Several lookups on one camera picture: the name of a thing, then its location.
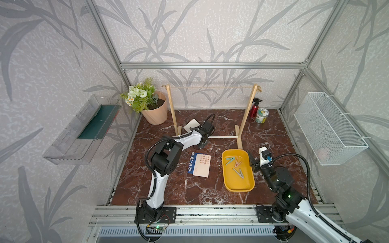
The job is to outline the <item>wooden string rack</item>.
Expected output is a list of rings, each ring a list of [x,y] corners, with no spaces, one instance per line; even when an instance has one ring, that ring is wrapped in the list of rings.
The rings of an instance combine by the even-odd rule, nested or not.
[[[172,99],[170,85],[164,85],[163,88],[165,88],[167,90],[168,100],[169,100],[169,105],[170,105],[170,110],[171,110],[171,114],[172,114],[174,130],[175,130],[175,135],[176,136],[181,135],[182,126],[177,125],[177,119],[175,116],[175,109],[174,109],[174,105],[173,105],[173,99]],[[236,139],[238,149],[243,149],[242,134],[243,134],[243,130],[244,130],[248,115],[249,115],[251,101],[255,98],[255,95],[257,92],[260,92],[260,93],[262,92],[262,88],[258,84],[254,84],[253,86],[248,86],[248,88],[252,88],[251,95],[250,95],[249,102],[247,104],[244,116],[242,118],[241,125],[240,126],[235,125],[236,134],[234,136],[209,136],[210,139]]]

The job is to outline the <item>white clothespin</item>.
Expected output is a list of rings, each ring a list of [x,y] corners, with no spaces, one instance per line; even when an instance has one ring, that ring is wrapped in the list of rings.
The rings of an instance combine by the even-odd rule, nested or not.
[[[235,168],[233,168],[233,170],[239,175],[239,177],[240,178],[242,178],[242,179],[244,179],[245,177],[244,177],[244,174],[243,174],[243,172],[242,172],[242,170],[241,169],[239,169],[239,170],[236,170]]]

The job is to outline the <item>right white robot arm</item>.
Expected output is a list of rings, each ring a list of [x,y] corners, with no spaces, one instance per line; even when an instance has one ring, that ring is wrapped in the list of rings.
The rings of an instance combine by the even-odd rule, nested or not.
[[[270,191],[277,194],[268,214],[274,221],[286,221],[296,226],[316,243],[363,242],[314,207],[310,195],[311,172],[307,173],[307,196],[304,196],[292,186],[294,179],[288,169],[274,166],[275,161],[291,156],[301,159],[309,169],[309,163],[303,156],[286,153],[273,157],[266,147],[260,148],[259,153],[260,157],[256,160],[249,152],[249,162],[253,172],[259,171]]]

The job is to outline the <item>blue calligraphy postcard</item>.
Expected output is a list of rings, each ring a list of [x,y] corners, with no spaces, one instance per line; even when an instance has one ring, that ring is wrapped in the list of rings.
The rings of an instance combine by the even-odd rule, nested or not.
[[[189,161],[189,166],[188,166],[188,169],[187,169],[187,173],[188,174],[193,174],[194,167],[195,167],[195,164],[196,164],[196,158],[197,158],[197,153],[195,153],[195,152],[191,153],[190,161]]]

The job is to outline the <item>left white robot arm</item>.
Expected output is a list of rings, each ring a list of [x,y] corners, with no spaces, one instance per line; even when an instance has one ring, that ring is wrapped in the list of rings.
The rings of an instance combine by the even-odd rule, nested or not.
[[[149,148],[144,160],[152,173],[152,181],[148,196],[137,202],[135,223],[154,223],[162,218],[167,181],[176,169],[182,151],[192,146],[205,147],[214,130],[211,122],[203,121],[189,132],[175,137],[165,136]]]

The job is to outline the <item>yellow calligraphy postcard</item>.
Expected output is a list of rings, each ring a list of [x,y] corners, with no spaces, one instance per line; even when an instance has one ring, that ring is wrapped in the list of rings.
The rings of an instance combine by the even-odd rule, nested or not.
[[[199,122],[194,118],[192,119],[188,124],[186,124],[183,128],[187,131],[190,132],[192,128],[198,127],[200,124]]]

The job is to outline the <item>pink clothespin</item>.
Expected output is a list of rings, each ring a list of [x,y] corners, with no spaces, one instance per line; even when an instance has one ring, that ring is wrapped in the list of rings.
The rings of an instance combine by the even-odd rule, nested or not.
[[[243,158],[238,157],[235,162],[235,168],[238,168],[242,162],[243,162]]]

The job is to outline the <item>teal clothespin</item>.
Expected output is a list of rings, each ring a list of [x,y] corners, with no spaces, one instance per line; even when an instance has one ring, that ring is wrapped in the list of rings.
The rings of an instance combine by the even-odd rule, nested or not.
[[[225,165],[228,166],[228,165],[234,165],[235,162],[237,160],[237,157],[227,157],[225,158]]]

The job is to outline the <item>cream red-text postcard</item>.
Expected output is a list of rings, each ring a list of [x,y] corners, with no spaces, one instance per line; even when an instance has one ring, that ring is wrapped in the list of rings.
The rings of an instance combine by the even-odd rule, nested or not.
[[[192,174],[198,177],[209,177],[211,156],[196,153],[193,162]]]

